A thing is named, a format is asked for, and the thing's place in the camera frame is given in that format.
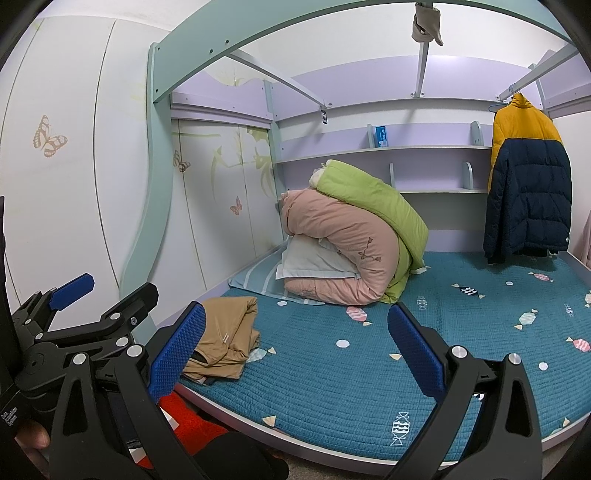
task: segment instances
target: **tan fabric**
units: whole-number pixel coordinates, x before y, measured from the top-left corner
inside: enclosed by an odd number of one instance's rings
[[[252,328],[256,297],[218,297],[203,303],[207,323],[195,347],[202,361],[190,358],[183,374],[202,377],[240,378],[244,364],[259,344],[259,332]]]
[[[416,15],[413,21],[413,40],[419,43],[432,42],[433,39],[443,46],[441,32],[441,12],[437,8],[424,7],[416,4]]]

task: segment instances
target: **white pillowcase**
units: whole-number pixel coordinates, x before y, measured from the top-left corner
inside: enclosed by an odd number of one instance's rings
[[[295,235],[288,240],[275,279],[280,278],[360,278],[353,262],[338,253],[326,239]]]

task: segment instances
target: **floor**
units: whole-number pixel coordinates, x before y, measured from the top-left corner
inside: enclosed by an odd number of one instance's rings
[[[571,444],[572,440],[568,440],[544,454],[544,476],[558,463]],[[290,466],[288,480],[376,480],[379,478],[359,473],[343,472],[291,456],[287,456],[286,460]]]

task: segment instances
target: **puffer jacket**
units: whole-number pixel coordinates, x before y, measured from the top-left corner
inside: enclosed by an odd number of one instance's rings
[[[489,262],[569,247],[572,180],[556,127],[517,93],[495,115],[484,250]]]

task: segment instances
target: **green comforter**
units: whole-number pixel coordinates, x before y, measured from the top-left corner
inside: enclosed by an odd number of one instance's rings
[[[379,216],[398,234],[398,268],[381,301],[395,303],[411,270],[425,266],[423,254],[429,230],[397,190],[346,163],[329,160],[316,190]]]

